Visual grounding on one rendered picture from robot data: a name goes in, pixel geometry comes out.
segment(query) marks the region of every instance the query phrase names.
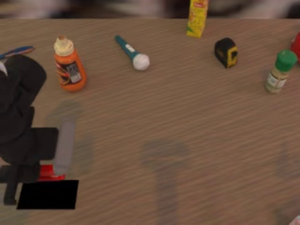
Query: blue and orange pen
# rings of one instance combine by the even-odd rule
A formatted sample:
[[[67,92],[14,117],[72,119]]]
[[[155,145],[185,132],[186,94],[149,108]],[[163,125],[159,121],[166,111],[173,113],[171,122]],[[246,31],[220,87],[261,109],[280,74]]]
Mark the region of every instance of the blue and orange pen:
[[[9,52],[6,52],[4,54],[0,54],[0,60],[6,59],[13,55],[30,53],[33,50],[34,50],[34,47],[31,45],[19,47],[14,50],[11,50]]]

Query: black rectangle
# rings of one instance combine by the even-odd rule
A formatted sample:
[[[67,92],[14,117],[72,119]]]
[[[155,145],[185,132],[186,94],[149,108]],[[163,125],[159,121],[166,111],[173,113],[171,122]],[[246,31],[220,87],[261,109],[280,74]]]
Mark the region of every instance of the black rectangle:
[[[18,210],[74,210],[78,180],[23,184]]]

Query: red object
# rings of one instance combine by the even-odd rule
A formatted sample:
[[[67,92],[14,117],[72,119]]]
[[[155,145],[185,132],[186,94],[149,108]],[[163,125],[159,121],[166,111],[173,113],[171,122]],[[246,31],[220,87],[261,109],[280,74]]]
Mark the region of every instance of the red object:
[[[297,55],[298,62],[300,62],[300,32],[292,41],[291,50]]]
[[[66,175],[56,176],[53,172],[53,165],[41,165],[38,181],[64,180]]]

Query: blurred background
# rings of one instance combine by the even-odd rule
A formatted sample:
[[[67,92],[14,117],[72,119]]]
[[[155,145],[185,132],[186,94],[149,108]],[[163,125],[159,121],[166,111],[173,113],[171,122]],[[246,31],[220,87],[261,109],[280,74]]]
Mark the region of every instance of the blurred background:
[[[1,18],[188,18],[189,0],[0,0]],[[300,0],[210,0],[208,17],[300,18]]]

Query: black label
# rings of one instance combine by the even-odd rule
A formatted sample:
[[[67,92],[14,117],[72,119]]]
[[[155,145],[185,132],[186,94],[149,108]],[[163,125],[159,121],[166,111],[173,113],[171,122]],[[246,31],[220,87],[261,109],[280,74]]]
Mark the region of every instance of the black label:
[[[61,85],[69,85],[81,81],[81,75],[76,62],[70,64],[59,64],[56,62],[56,68]]]

